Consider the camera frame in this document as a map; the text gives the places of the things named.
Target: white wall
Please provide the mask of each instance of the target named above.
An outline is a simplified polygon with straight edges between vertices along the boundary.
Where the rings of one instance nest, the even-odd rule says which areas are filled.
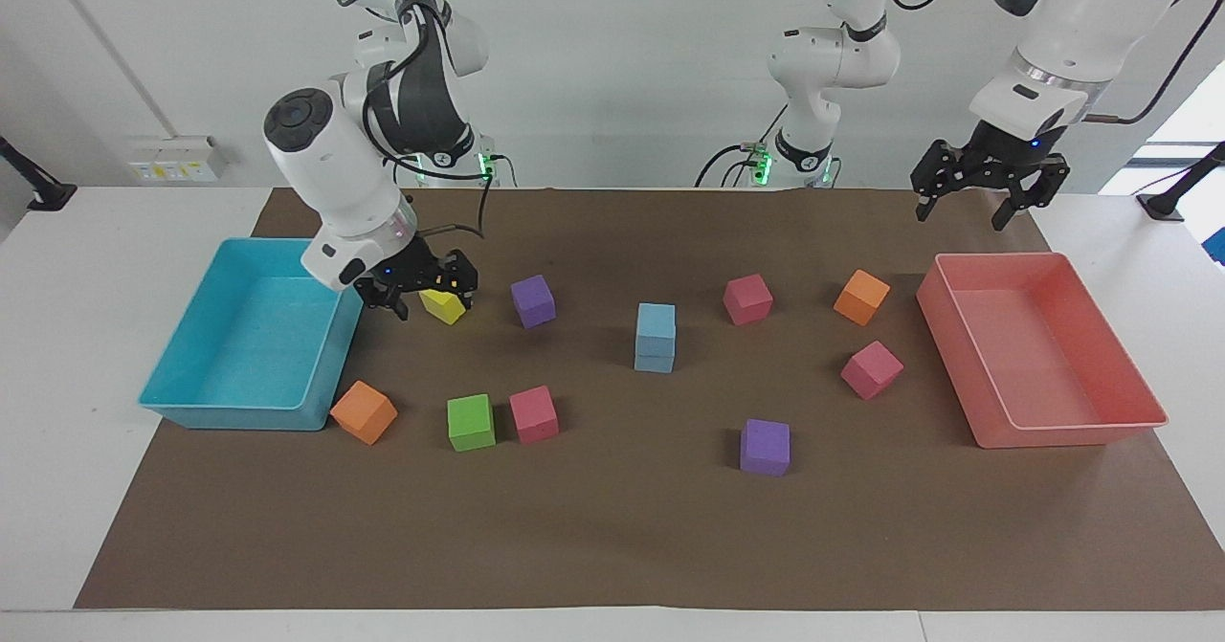
[[[831,22],[822,0],[451,1],[491,38],[489,67],[463,82],[474,120],[516,158],[528,185],[690,185],[710,153],[757,137],[782,105],[766,71],[775,33]],[[1102,110],[1129,115],[1147,100],[1209,1],[1172,10]],[[235,162],[230,185],[281,183],[260,137],[267,107],[347,71],[352,39],[370,26],[363,11],[342,11],[333,0],[80,4],[173,129],[217,137]],[[26,74],[34,74],[24,82],[48,85],[48,97],[59,97],[51,110],[75,111],[56,123],[89,134],[65,142],[58,129],[28,129],[22,143],[44,167],[62,164],[69,179],[87,180],[85,162],[93,162],[103,174],[89,181],[123,184],[123,137],[159,136],[163,127],[105,44],[81,37],[88,27],[72,16],[65,0],[0,0],[0,37],[11,37],[28,59]],[[905,187],[932,140],[960,145],[975,123],[970,98],[1007,59],[1023,22],[991,0],[941,0],[920,13],[891,11],[891,26],[905,50],[897,80],[838,97],[843,185]],[[1150,121],[1068,135],[1067,187],[1099,189],[1223,58],[1225,20]],[[113,102],[97,105],[88,94]],[[0,132],[33,107],[31,98],[0,100]]]

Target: red plastic bin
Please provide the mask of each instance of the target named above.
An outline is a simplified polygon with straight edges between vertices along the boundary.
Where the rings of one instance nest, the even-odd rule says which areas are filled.
[[[936,255],[919,305],[984,448],[1095,446],[1169,421],[1063,255]]]

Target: red cube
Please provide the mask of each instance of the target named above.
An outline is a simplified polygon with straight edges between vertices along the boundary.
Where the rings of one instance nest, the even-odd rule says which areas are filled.
[[[731,323],[744,326],[768,317],[774,306],[774,296],[766,288],[762,274],[755,273],[728,282],[728,289],[723,292],[723,306],[728,309]]]
[[[903,369],[905,368],[902,361],[880,341],[876,341],[846,363],[842,376],[855,390],[855,393],[859,393],[860,398],[871,401],[876,395],[888,388]]]
[[[557,410],[548,386],[511,396],[511,414],[521,444],[534,444],[557,436]]]

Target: yellow cube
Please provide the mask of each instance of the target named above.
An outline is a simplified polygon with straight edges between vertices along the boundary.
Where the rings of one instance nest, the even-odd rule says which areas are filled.
[[[459,321],[459,317],[468,311],[454,293],[442,293],[441,290],[421,290],[421,305],[425,311],[439,319],[440,322],[450,326]]]

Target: purple cube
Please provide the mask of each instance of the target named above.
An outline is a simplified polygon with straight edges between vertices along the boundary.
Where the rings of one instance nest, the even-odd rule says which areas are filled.
[[[557,306],[543,276],[526,278],[511,285],[514,311],[519,314],[523,328],[533,328],[557,319]]]
[[[783,477],[791,464],[791,428],[783,423],[748,420],[740,432],[740,469]]]

